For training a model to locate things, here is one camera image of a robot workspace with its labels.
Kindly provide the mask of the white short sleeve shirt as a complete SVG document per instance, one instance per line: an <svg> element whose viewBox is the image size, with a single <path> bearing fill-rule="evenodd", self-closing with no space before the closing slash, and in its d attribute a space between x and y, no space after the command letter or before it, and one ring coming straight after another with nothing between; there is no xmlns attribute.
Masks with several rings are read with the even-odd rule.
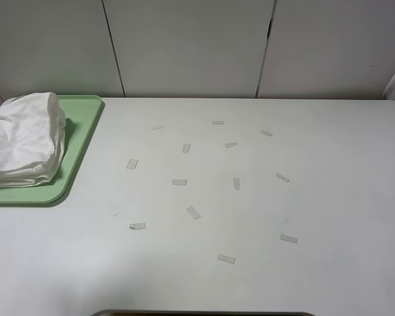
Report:
<svg viewBox="0 0 395 316"><path fill-rule="evenodd" d="M0 106L0 188L45 184L65 154L66 116L53 92L31 93Z"/></svg>

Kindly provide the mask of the light green plastic tray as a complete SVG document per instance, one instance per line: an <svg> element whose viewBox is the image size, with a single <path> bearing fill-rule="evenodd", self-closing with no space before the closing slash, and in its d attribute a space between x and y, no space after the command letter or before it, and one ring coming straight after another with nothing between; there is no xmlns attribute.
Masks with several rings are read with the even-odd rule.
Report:
<svg viewBox="0 0 395 316"><path fill-rule="evenodd" d="M0 189L0 207L51 205L70 191L104 108L96 95L60 95L66 115L65 155L52 181L27 188Z"/></svg>

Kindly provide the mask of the clear tape marker slanted centre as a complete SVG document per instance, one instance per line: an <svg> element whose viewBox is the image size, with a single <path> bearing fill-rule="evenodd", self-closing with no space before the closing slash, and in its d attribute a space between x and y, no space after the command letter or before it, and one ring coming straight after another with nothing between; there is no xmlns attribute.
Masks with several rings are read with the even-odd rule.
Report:
<svg viewBox="0 0 395 316"><path fill-rule="evenodd" d="M192 205L189 206L186 210L194 220L199 219L201 217L201 215L196 211L196 209Z"/></svg>

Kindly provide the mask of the clear tape marker mid left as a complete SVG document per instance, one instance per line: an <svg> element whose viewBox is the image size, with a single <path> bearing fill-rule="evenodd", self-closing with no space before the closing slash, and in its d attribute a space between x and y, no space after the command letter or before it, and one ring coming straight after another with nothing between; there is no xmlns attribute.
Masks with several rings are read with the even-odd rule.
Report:
<svg viewBox="0 0 395 316"><path fill-rule="evenodd" d="M135 170L137 164L138 164L138 160L136 160L136 159L130 159L129 162L128 162L128 164L127 164L127 166L126 166L126 168L129 169L129 170Z"/></svg>

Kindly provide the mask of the clear tape marker far right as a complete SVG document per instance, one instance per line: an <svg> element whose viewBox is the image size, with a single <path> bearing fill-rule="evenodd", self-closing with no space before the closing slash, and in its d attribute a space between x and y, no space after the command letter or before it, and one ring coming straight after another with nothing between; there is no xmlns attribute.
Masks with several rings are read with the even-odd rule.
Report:
<svg viewBox="0 0 395 316"><path fill-rule="evenodd" d="M269 136L269 137L273 136L273 133L265 131L265 130L261 130L260 133L263 134L263 135Z"/></svg>

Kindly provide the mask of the clear tape marker near centre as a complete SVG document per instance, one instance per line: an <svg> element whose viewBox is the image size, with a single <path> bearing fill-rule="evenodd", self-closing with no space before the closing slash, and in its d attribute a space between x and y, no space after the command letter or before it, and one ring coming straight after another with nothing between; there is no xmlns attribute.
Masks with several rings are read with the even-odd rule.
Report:
<svg viewBox="0 0 395 316"><path fill-rule="evenodd" d="M236 259L227 255L218 254L217 259L226 263L235 264Z"/></svg>

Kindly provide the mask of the clear tape marker near right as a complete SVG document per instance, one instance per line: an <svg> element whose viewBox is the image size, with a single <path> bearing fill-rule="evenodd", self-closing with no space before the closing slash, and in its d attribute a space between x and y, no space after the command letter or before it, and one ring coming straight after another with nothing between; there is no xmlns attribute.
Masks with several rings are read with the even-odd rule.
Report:
<svg viewBox="0 0 395 316"><path fill-rule="evenodd" d="M288 236L288 235L285 235L285 234L281 234L280 235L280 240L285 241L285 242L290 242L290 243L293 243L293 244L297 244L298 243L298 239L297 238L292 237L292 236Z"/></svg>

